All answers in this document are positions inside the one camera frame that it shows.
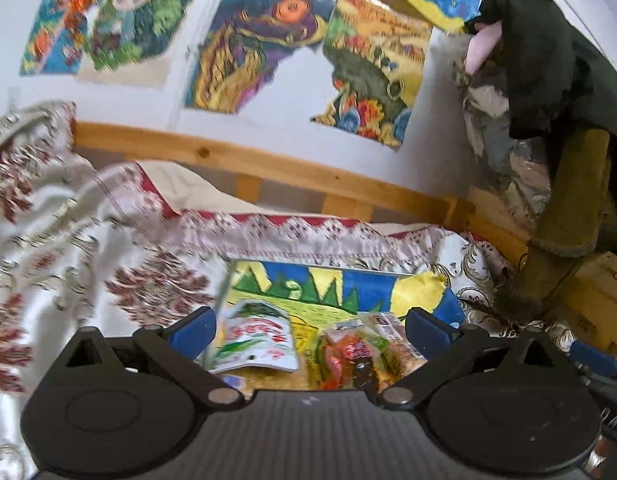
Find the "peanut brittle clear packet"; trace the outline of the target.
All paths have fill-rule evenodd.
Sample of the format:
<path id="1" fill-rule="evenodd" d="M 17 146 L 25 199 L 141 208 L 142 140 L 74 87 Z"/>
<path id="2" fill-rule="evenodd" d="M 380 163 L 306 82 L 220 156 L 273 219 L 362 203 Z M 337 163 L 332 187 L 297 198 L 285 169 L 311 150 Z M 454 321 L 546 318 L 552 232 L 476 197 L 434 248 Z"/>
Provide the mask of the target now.
<path id="1" fill-rule="evenodd" d="M 361 320 L 389 341 L 390 352 L 400 361 L 404 374 L 427 363 L 427 359 L 407 339 L 405 327 L 394 313 L 364 312 Z"/>

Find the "white red snack pouch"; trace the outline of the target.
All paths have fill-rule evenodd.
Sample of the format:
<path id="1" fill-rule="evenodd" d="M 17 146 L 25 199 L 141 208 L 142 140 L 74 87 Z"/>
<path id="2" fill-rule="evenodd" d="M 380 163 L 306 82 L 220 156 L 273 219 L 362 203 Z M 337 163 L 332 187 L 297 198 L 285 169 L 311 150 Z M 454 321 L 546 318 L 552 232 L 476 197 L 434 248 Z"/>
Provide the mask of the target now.
<path id="1" fill-rule="evenodd" d="M 300 367 L 289 314 L 263 300 L 241 300 L 220 324 L 206 369 L 220 374 L 246 367 L 296 372 Z"/>

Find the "brown date snack packet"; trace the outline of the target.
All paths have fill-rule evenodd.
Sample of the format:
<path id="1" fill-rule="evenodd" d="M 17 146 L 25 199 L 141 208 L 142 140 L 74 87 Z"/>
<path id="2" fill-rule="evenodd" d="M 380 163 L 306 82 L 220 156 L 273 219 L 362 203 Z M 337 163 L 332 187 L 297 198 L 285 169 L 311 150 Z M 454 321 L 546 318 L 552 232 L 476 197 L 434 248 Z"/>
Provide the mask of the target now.
<path id="1" fill-rule="evenodd" d="M 354 361 L 352 380 L 355 389 L 363 390 L 373 398 L 377 396 L 380 382 L 371 356 L 363 356 Z"/>

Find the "orange red snack packet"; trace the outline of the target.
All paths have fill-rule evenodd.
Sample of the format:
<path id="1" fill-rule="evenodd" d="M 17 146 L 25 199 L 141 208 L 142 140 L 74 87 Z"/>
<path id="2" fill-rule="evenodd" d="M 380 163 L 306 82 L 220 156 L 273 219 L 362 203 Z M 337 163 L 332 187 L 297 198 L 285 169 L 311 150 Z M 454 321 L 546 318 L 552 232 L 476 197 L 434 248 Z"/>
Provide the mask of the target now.
<path id="1" fill-rule="evenodd" d="M 388 341 L 366 326 L 324 330 L 313 353 L 313 382 L 319 390 L 347 390 L 353 387 L 353 363 L 371 356 L 379 377 L 379 391 L 391 384 L 386 360 Z"/>

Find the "rice cracker clear packet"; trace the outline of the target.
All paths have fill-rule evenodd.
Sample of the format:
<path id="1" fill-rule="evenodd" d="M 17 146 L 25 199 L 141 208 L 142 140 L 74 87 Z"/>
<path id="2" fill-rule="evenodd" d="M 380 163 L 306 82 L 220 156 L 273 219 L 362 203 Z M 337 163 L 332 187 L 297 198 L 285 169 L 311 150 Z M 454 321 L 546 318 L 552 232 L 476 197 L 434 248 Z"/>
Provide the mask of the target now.
<path id="1" fill-rule="evenodd" d="M 255 390 L 310 390 L 310 378 L 304 368 L 294 372 L 267 367 L 243 367 L 218 374 L 228 386 L 238 389 L 245 396 Z"/>

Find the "floral satin bed cover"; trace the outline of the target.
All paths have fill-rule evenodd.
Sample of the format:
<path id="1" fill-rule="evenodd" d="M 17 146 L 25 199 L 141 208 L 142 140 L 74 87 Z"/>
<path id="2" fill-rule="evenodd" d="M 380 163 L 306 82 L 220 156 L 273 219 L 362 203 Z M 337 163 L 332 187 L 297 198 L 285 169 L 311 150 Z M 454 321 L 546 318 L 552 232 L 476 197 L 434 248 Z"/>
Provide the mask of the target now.
<path id="1" fill-rule="evenodd" d="M 139 162 L 96 169 L 74 150 L 75 106 L 0 116 L 0 479 L 35 470 L 20 434 L 28 396 L 74 332 L 126 336 L 209 306 L 231 261 L 278 260 L 443 278 L 494 336 L 509 264 L 470 234 L 310 214 L 176 212 Z"/>

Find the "grey tray with drawing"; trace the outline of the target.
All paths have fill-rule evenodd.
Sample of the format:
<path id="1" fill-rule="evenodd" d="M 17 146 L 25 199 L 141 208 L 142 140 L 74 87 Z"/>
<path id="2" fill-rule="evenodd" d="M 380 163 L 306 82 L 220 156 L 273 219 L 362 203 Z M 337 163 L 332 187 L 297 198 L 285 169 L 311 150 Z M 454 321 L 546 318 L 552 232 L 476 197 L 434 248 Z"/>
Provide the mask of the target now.
<path id="1" fill-rule="evenodd" d="M 453 327 L 465 320 L 455 294 L 440 275 L 431 271 L 404 275 L 239 260 L 231 268 L 224 297 L 215 309 L 215 338 L 198 359 L 205 369 L 205 358 L 220 335 L 220 324 L 234 304 L 248 299 L 269 302 L 289 314 L 299 368 L 307 371 L 310 390 L 319 390 L 313 382 L 313 353 L 317 337 L 324 330 L 366 326 L 361 320 L 364 312 L 392 312 L 405 327 L 406 315 L 412 308 L 421 308 Z M 404 374 L 390 348 L 386 360 L 392 374 L 388 387 L 414 371 Z"/>

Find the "cream pillow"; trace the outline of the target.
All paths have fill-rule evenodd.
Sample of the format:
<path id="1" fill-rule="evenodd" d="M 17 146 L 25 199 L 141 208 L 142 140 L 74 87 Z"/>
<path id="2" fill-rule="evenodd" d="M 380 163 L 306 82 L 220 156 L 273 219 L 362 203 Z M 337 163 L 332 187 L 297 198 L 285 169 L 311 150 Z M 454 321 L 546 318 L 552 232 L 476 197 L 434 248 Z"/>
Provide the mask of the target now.
<path id="1" fill-rule="evenodd" d="M 226 214 L 268 214 L 269 210 L 220 192 L 194 171 L 176 162 L 141 160 L 141 169 L 173 210 L 226 212 Z"/>

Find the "brown hanging trousers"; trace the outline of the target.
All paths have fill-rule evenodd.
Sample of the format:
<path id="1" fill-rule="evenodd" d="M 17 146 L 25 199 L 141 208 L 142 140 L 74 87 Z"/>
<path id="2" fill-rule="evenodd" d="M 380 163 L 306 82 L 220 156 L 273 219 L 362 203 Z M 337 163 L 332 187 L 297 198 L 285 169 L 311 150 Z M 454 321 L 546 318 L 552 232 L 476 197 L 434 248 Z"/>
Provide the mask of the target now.
<path id="1" fill-rule="evenodd" d="M 605 130 L 577 132 L 563 146 L 551 198 L 529 241 L 521 270 L 495 297 L 496 312 L 525 324 L 541 318 L 549 297 L 596 247 L 608 191 L 610 136 Z"/>

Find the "dark hanging clothes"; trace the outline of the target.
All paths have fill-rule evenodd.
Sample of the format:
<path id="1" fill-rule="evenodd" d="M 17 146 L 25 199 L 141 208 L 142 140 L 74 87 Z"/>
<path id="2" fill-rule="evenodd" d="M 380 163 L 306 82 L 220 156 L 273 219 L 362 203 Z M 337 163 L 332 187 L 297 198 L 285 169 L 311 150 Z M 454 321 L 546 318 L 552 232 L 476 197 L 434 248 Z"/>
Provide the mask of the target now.
<path id="1" fill-rule="evenodd" d="M 502 25 L 509 135 L 539 138 L 555 171 L 566 140 L 579 130 L 609 133 L 617 192 L 617 72 L 563 15 L 554 0 L 483 0 L 469 32 Z"/>

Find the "wooden bed rail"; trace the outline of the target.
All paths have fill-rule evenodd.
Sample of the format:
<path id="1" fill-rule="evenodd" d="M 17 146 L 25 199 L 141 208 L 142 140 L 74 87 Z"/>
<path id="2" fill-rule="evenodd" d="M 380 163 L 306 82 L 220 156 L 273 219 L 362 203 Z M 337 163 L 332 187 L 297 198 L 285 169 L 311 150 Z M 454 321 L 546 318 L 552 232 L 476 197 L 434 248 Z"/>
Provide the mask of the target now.
<path id="1" fill-rule="evenodd" d="M 493 194 L 479 188 L 466 198 L 433 197 L 257 148 L 96 122 L 78 122 L 74 139 L 79 148 L 118 153 L 130 160 L 171 160 L 230 172 L 237 177 L 237 197 L 249 203 L 258 201 L 263 182 L 276 182 L 324 194 L 322 211 L 328 216 L 368 221 L 376 208 L 383 208 L 453 231 L 468 231 L 491 242 L 509 262 L 525 261 L 529 234 Z M 589 261 L 559 286 L 557 295 L 556 314 L 566 318 L 588 344 L 617 356 L 617 257 Z"/>

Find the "orange girl wall drawing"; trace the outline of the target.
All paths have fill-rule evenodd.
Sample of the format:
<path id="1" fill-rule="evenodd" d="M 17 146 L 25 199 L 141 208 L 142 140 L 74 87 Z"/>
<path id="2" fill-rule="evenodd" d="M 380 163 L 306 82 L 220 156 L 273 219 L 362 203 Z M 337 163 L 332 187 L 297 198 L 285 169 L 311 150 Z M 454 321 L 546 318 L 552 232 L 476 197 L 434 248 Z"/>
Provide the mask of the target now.
<path id="1" fill-rule="evenodd" d="M 42 0 L 24 48 L 20 74 L 76 74 L 88 34 L 87 14 L 101 1 Z"/>

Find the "blond child wall drawing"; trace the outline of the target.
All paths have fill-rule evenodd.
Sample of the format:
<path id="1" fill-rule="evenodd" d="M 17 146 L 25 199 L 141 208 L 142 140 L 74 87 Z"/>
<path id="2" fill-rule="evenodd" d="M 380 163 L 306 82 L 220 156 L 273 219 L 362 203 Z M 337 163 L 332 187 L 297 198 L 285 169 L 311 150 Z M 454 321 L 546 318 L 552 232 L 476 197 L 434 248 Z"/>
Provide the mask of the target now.
<path id="1" fill-rule="evenodd" d="M 77 79 L 160 89 L 171 72 L 172 44 L 194 0 L 103 0 Z"/>

